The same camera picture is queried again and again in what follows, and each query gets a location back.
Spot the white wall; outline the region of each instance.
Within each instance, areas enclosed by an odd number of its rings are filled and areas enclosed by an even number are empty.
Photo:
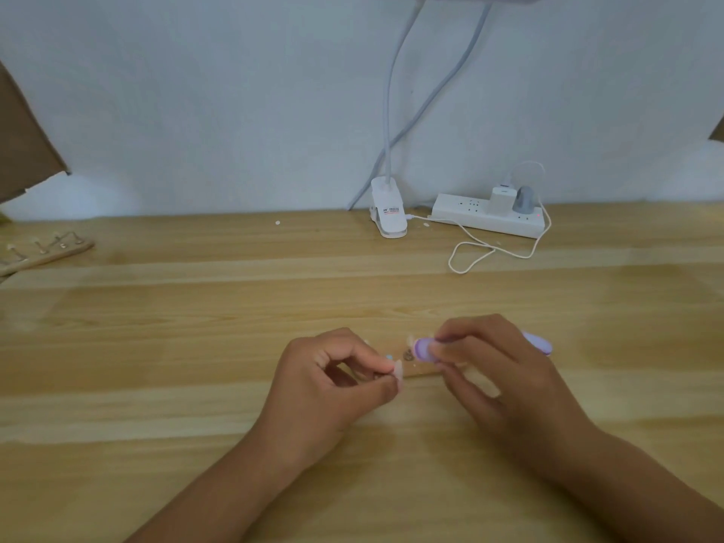
[[[0,58],[74,174],[13,218],[337,209],[382,145],[382,77],[411,0],[0,0]],[[479,3],[429,2],[400,57],[399,129]],[[513,163],[548,201],[724,198],[671,169],[724,114],[724,0],[497,6],[394,166],[408,204],[480,195]]]

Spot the purple tool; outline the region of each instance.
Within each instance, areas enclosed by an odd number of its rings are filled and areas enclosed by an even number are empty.
[[[541,351],[546,356],[550,356],[550,354],[553,352],[553,345],[548,343],[543,337],[538,337],[537,335],[533,335],[527,332],[523,332],[523,336],[528,339],[528,342],[536,347],[539,351]],[[435,339],[432,339],[432,337],[423,337],[422,339],[418,339],[415,341],[415,344],[412,347],[412,352],[415,355],[415,358],[422,362],[437,362],[437,358],[435,356],[432,356],[430,351],[428,350],[428,347],[430,346],[430,343],[432,343]]]

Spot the power strip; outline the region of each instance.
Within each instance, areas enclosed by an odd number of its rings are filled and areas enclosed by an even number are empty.
[[[489,200],[439,194],[432,207],[430,219],[439,223],[461,224],[474,229],[502,232],[506,235],[539,238],[545,230],[543,209],[535,208],[524,215],[513,210],[505,215],[489,213]]]

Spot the gray plug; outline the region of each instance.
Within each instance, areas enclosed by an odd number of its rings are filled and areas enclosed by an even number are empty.
[[[530,215],[536,207],[536,194],[530,187],[520,187],[515,202],[512,204],[512,210],[523,215]]]

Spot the table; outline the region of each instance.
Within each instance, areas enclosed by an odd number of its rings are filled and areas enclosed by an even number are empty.
[[[2,540],[122,540],[249,429],[293,337],[348,326],[385,347],[492,312],[554,344],[596,422],[724,504],[724,204],[550,212],[532,259],[496,254],[466,276],[447,267],[458,228],[414,220],[387,240],[364,211],[1,226],[0,243],[70,228],[98,242],[0,284]],[[248,539],[610,535],[430,376],[353,427]]]

